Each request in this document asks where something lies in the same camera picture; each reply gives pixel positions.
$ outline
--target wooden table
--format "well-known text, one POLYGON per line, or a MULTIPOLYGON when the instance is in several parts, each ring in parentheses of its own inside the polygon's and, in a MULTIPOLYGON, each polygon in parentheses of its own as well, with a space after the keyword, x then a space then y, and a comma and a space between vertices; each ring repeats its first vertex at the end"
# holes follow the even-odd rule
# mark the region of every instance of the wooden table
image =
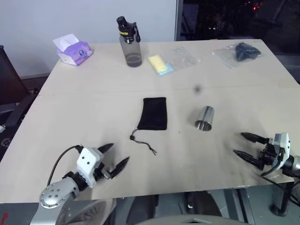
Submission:
MULTIPOLYGON (((37 202, 55 160, 74 144, 114 143, 106 155, 108 164, 130 156, 122 173, 88 188, 81 199, 267 184, 259 170, 232 150, 257 155, 263 149, 240 132, 265 137, 288 132, 291 153, 300 155, 300 89, 261 40, 244 41, 262 56, 235 69, 224 66, 211 51, 238 40, 142 43, 144 60, 137 68, 125 64, 120 44, 91 45, 94 54, 79 67, 59 60, 0 163, 0 201, 37 202), (202 62, 158 76, 147 57, 179 46, 202 62), (157 156, 129 139, 147 97, 167 99, 168 129, 136 133, 157 156), (206 105, 215 109, 209 132, 194 127, 206 105)), ((77 158, 75 150, 66 154, 52 181, 74 171, 77 158)), ((280 172, 272 179, 292 180, 280 172)))

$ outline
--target clear plastic bag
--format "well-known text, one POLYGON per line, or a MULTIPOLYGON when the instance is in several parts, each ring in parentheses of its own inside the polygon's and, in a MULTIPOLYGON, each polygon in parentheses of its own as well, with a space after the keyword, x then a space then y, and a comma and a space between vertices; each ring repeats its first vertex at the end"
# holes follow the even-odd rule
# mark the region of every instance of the clear plastic bag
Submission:
POLYGON ((261 56, 261 52, 257 48, 244 42, 216 49, 212 54, 217 56, 229 68, 236 68, 244 62, 255 60, 258 56, 261 56))
POLYGON ((155 55, 154 57, 156 57, 155 62, 151 60, 153 56, 149 57, 149 61, 159 75, 191 67, 201 62, 192 56, 184 47, 178 47, 162 54, 155 55))

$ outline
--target white wall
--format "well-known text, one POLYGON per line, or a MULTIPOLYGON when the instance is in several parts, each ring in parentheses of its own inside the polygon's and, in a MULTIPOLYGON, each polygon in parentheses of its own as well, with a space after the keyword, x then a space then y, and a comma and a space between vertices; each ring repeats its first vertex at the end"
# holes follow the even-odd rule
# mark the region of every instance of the white wall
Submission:
POLYGON ((0 45, 19 76, 48 73, 58 59, 53 39, 118 42, 120 15, 137 22, 144 42, 174 40, 176 0, 0 0, 0 45))

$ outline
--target yellow sponge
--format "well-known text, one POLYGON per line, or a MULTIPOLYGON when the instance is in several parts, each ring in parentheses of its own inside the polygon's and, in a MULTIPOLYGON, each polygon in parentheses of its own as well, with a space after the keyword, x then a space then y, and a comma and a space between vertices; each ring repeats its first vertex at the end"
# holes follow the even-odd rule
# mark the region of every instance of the yellow sponge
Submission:
POLYGON ((148 59, 156 72, 161 73, 168 69, 167 65, 159 55, 148 57, 148 59))

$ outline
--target tissue box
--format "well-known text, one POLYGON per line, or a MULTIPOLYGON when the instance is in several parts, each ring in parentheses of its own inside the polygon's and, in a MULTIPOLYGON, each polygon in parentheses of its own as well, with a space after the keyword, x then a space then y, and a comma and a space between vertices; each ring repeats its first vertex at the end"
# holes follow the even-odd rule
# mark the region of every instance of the tissue box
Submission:
POLYGON ((93 54, 88 43, 79 41, 74 34, 53 40, 58 47, 56 53, 64 63, 78 66, 93 54))

